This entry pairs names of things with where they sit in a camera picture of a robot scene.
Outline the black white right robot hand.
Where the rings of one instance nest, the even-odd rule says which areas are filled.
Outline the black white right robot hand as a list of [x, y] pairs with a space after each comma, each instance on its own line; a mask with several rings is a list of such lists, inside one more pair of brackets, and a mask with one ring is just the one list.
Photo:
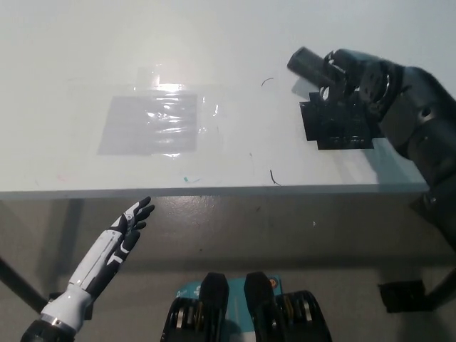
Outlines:
[[324, 101], [340, 102], [349, 98], [360, 85], [361, 76], [372, 56], [360, 51], [338, 49], [323, 58], [323, 71], [328, 79], [321, 86]]

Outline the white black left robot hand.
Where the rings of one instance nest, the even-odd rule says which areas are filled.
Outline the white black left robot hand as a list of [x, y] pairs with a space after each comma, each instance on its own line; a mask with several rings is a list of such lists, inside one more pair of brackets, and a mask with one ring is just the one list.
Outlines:
[[119, 271], [146, 227], [155, 206], [146, 197], [126, 209], [93, 243], [68, 284], [97, 299]]

